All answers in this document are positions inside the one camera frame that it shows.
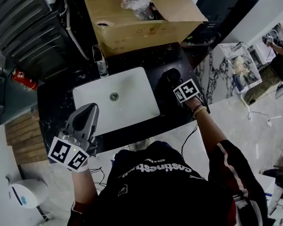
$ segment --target bracelet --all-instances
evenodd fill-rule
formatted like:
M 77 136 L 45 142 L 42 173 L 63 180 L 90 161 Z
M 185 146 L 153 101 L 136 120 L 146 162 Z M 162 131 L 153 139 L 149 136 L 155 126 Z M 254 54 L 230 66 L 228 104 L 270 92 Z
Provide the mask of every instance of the bracelet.
M 194 112 L 193 117 L 196 117 L 196 115 L 197 115 L 200 111 L 202 111 L 202 110 L 207 110 L 207 108 L 206 108 L 205 106 L 198 108 L 198 109 Z
M 194 114 L 202 106 L 203 106 L 203 104 L 200 104 L 200 105 L 196 106 L 196 108 L 192 111 L 192 114 Z

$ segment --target wristband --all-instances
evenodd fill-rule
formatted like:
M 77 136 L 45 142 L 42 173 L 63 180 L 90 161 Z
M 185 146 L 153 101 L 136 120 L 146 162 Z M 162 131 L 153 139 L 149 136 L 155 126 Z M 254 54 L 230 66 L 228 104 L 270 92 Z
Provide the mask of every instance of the wristband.
M 207 108 L 206 108 L 205 106 L 202 106 L 202 107 L 198 108 L 198 109 L 194 112 L 193 116 L 196 117 L 196 115 L 197 115 L 200 111 L 202 111 L 202 110 L 207 110 Z
M 87 163 L 85 166 L 81 166 L 77 171 L 83 172 L 89 170 L 89 163 Z

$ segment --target logo on shirt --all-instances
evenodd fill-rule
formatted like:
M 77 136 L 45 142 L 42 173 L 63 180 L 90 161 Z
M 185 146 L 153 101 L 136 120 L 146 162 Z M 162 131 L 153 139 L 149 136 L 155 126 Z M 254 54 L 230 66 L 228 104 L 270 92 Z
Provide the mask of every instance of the logo on shirt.
M 123 195 L 123 194 L 126 194 L 128 192 L 128 185 L 127 184 L 124 184 L 121 188 L 121 190 L 119 190 L 118 192 L 118 196 L 120 195 Z
M 137 165 L 136 167 L 133 167 L 131 170 L 129 170 L 125 174 L 119 176 L 118 178 L 120 178 L 120 177 L 124 178 L 130 172 L 132 172 L 134 170 L 140 170 L 141 172 L 154 172 L 156 170 L 165 170 L 166 172 L 172 171 L 172 170 L 181 170 L 181 171 L 184 170 L 186 172 L 192 172 L 191 168 L 185 167 L 185 166 L 177 164 L 177 163 L 161 164 L 161 165 L 157 165 L 157 166 L 148 166 L 147 164 L 141 163 L 141 164 Z

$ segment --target wooden pallet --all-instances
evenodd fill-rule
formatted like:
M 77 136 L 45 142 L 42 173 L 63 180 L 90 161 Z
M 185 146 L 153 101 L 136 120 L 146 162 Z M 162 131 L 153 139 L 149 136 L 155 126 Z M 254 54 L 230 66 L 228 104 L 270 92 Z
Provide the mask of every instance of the wooden pallet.
M 38 110 L 8 123 L 5 135 L 7 144 L 13 148 L 17 165 L 48 159 L 40 131 Z

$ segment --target black countertop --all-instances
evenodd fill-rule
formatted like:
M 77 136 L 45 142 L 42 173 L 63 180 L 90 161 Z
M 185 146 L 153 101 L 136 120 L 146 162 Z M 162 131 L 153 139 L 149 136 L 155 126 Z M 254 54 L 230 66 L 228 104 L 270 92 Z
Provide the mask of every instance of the black countertop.
M 161 115 L 153 119 L 112 131 L 96 137 L 98 153 L 132 144 L 155 135 L 180 127 L 194 120 L 190 110 L 174 105 L 175 95 L 167 100 L 165 91 L 158 86 L 162 74 L 176 68 L 183 81 L 192 78 L 200 89 L 196 75 L 178 43 L 161 45 L 132 51 L 107 59 L 110 75 L 128 69 L 143 67 Z M 95 64 L 69 68 L 59 74 L 54 81 L 38 88 L 38 107 L 40 127 L 47 152 L 52 140 L 64 128 L 69 115 L 75 111 L 72 89 L 84 83 L 98 79 L 99 72 Z

